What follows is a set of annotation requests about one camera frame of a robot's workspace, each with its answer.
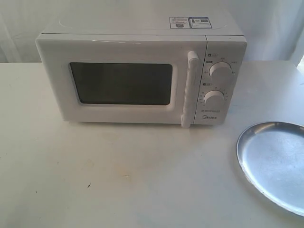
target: power level knob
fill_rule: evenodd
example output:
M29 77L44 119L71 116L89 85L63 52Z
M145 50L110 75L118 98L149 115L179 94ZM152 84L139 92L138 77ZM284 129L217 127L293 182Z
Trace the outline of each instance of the power level knob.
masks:
M231 66L225 62L214 64L209 71L214 84L226 84L233 78Z
M224 105L225 98L221 91L213 90L206 93L204 101L207 108L218 109Z

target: round metal plate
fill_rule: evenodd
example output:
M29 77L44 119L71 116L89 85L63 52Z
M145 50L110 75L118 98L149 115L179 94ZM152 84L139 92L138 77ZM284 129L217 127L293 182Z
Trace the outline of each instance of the round metal plate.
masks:
M283 122L251 126L237 141L237 159L262 194L304 216L304 127Z

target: midea logo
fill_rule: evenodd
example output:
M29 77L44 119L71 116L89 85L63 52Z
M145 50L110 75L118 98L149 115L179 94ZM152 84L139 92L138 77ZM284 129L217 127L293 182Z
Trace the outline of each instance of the midea logo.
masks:
M203 115L203 119L216 119L216 117L215 116Z

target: white microwave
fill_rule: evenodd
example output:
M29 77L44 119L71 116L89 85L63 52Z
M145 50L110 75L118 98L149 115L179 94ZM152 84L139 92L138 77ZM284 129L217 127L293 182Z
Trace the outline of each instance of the white microwave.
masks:
M76 0L39 35L64 120L224 122L247 42L214 0Z

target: white wall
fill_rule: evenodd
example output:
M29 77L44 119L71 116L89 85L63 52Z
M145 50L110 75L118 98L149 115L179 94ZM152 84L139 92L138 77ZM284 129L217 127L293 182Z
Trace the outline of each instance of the white wall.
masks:
M0 0L0 62L40 61L35 38L69 0ZM302 0L223 0L248 41L245 59L289 59L304 27Z

